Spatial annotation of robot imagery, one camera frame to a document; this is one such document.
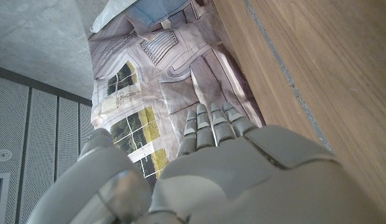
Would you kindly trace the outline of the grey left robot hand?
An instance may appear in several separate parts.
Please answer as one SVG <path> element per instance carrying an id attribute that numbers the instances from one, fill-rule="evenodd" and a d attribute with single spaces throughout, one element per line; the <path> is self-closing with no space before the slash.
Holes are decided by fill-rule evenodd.
<path id="1" fill-rule="evenodd" d="M 386 223 L 319 144 L 260 128 L 230 103 L 188 113 L 177 158 L 151 187 L 110 133 L 95 130 L 29 223 Z"/>

